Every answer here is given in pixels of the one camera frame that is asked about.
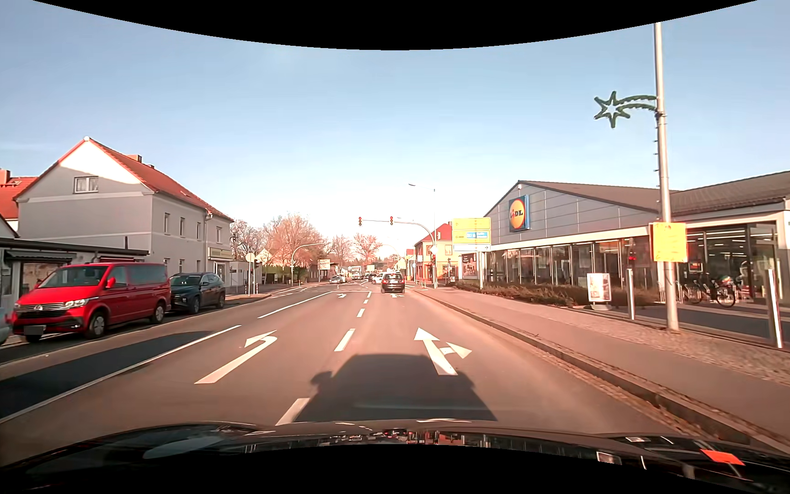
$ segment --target lidl logo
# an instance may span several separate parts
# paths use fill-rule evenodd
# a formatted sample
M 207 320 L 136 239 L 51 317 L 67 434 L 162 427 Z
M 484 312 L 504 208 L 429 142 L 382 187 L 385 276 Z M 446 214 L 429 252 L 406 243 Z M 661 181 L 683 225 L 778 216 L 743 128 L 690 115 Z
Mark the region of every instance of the lidl logo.
M 508 205 L 511 231 L 529 230 L 528 196 L 511 199 Z

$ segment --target shrub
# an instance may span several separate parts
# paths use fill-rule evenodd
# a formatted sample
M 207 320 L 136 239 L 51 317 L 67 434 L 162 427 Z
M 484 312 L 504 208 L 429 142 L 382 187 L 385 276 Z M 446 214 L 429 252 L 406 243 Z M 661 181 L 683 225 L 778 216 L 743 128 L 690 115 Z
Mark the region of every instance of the shrub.
M 542 303 L 546 305 L 558 305 L 573 307 L 576 305 L 587 305 L 590 303 L 587 296 L 587 289 L 583 286 L 574 285 L 518 285 L 516 283 L 503 283 L 500 281 L 485 281 L 484 289 L 481 291 L 480 283 L 474 279 L 460 279 L 456 281 L 455 287 L 469 292 L 496 295 L 520 301 L 532 303 Z M 636 288 L 634 290 L 636 307 L 644 307 L 657 303 L 658 294 L 654 290 Z M 615 307 L 626 307 L 628 293 L 625 288 L 616 287 L 612 289 L 612 300 L 609 302 Z

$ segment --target red van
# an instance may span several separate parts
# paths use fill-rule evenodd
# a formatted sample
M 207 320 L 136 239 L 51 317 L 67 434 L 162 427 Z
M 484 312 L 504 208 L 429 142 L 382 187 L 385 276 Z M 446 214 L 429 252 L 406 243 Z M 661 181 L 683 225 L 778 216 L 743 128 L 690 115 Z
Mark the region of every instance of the red van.
M 47 333 L 81 332 L 93 339 L 112 324 L 146 317 L 158 324 L 169 310 L 164 264 L 72 264 L 20 297 L 9 322 L 14 334 L 30 343 Z

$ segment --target sky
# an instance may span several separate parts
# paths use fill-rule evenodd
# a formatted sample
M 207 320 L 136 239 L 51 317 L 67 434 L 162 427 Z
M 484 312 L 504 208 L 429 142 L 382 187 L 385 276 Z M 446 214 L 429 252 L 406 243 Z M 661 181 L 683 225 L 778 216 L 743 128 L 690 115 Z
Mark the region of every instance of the sky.
M 790 170 L 790 0 L 664 22 L 663 44 L 673 189 Z M 652 26 L 385 52 L 0 0 L 0 168 L 38 175 L 88 135 L 249 224 L 301 213 L 399 250 L 425 232 L 358 216 L 433 228 L 517 180 L 657 186 L 653 114 L 593 119 L 611 91 L 654 94 Z

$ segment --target bollard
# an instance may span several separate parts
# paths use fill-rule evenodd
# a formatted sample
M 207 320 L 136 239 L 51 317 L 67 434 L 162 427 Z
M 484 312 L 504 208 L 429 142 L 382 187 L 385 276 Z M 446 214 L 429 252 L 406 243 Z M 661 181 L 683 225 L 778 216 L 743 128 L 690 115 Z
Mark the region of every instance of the bollard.
M 635 321 L 635 291 L 633 290 L 633 268 L 627 268 L 627 304 L 630 308 L 630 320 Z
M 776 285 L 776 272 L 766 270 L 763 276 L 763 290 L 767 299 L 767 327 L 770 329 L 770 340 L 776 348 L 782 348 L 782 320 L 779 317 L 779 290 Z

